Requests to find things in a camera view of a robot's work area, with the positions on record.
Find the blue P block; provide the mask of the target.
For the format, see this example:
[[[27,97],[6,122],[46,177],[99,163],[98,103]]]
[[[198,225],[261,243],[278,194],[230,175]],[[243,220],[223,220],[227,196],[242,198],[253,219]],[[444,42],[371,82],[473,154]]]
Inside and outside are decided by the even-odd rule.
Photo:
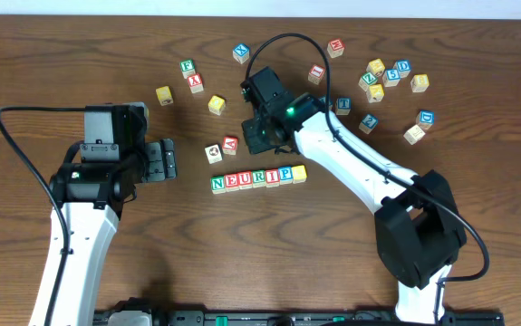
[[[287,185],[292,184],[294,181],[293,170],[291,167],[280,167],[278,169],[279,174],[279,184]]]

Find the green N block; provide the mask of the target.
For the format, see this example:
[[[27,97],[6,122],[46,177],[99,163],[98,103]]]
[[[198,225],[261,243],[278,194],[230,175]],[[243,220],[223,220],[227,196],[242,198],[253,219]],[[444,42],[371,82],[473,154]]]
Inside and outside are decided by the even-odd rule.
[[[210,187],[213,194],[222,194],[227,191],[225,179],[223,176],[212,177],[210,179]]]

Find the green R block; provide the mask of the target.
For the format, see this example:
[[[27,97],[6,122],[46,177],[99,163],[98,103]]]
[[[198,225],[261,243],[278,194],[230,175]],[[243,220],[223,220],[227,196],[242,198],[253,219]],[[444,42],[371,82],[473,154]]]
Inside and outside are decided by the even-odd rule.
[[[265,171],[254,170],[252,172],[253,188],[266,187]]]

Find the red U block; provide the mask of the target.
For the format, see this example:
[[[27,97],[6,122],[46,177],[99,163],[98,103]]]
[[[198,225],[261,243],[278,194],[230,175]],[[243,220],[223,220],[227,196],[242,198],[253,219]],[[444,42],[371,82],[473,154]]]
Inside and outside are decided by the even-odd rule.
[[[249,189],[249,188],[253,187],[253,179],[252,179],[251,171],[238,172],[236,175],[237,175],[237,179],[238,179],[238,187],[240,189]]]

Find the red E block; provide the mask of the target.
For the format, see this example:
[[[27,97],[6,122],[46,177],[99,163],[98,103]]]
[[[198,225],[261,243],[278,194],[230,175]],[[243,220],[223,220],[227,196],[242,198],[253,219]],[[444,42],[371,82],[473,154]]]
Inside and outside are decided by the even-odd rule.
[[[226,174],[224,175],[225,189],[226,192],[238,191],[239,180],[237,174]]]

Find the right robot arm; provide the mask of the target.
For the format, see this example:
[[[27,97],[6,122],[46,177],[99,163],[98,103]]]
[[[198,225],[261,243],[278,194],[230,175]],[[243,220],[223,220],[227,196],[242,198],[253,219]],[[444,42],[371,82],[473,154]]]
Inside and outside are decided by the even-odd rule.
[[[467,241],[447,180],[435,171],[420,176],[383,157],[323,101],[309,93],[295,97],[268,67],[240,86],[254,111],[242,124],[249,151],[288,146],[348,187],[374,215],[378,255],[398,281],[397,318],[438,323],[446,278]]]

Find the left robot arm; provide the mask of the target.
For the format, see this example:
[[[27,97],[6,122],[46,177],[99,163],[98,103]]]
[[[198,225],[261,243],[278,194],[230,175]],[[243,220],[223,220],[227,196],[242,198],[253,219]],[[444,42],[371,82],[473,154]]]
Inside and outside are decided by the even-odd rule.
[[[69,147],[52,175],[56,202],[33,325],[92,323],[101,273],[125,202],[137,185],[178,174],[172,139],[147,142],[142,102],[88,106],[84,138]]]

